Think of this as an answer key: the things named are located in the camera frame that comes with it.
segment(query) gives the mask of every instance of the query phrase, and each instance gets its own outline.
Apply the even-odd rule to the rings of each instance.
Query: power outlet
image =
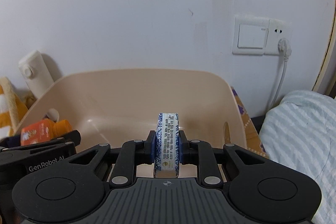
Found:
[[[286,38],[290,41],[291,37],[292,26],[290,23],[286,23],[277,19],[270,19],[264,54],[280,55],[278,49],[279,40],[281,38]]]

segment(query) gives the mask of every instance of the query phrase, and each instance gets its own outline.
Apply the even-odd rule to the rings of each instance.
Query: crosshair symbol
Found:
[[[169,181],[169,180],[166,180],[164,183],[163,183],[163,185],[166,185],[167,187],[168,186],[170,186],[170,185],[172,185],[173,183],[171,182],[171,181]]]

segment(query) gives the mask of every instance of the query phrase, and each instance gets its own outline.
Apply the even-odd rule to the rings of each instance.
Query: white cable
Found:
[[[275,101],[278,98],[278,95],[279,95],[279,92],[280,92],[280,89],[281,89],[281,86],[282,86],[282,82],[284,81],[284,78],[285,78],[285,73],[286,73],[286,69],[287,69],[287,62],[288,62],[288,59],[289,59],[290,55],[292,54],[292,48],[291,48],[288,40],[285,39],[285,38],[282,38],[282,39],[279,40],[278,49],[279,49],[280,52],[283,52],[283,58],[284,58],[283,71],[282,71],[281,79],[280,79],[280,82],[279,82],[279,85],[278,85],[278,89],[275,92],[274,98],[273,98],[271,104],[269,105],[268,110],[270,110],[273,107]]]

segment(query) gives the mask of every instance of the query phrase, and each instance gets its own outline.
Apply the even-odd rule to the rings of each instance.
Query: plastic bin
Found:
[[[69,75],[36,101],[16,133],[41,120],[50,109],[81,133],[77,152],[104,142],[121,147],[129,140],[146,139],[150,130],[156,130],[160,112],[178,113],[180,129],[189,140],[201,139],[221,148],[224,131],[229,129],[231,142],[247,147],[231,87],[208,72],[121,69]],[[139,176],[153,173],[150,165],[137,170]],[[180,176],[195,176],[195,170],[183,166]]]

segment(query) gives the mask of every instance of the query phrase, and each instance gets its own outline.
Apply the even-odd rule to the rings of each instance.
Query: silver screw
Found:
[[[128,181],[127,177],[124,176],[116,176],[111,180],[114,184],[125,184]]]
[[[221,182],[221,179],[218,178],[218,177],[210,176],[210,177],[206,177],[206,178],[204,179],[204,182],[205,182],[206,184],[215,185],[215,184],[220,183],[220,182]]]

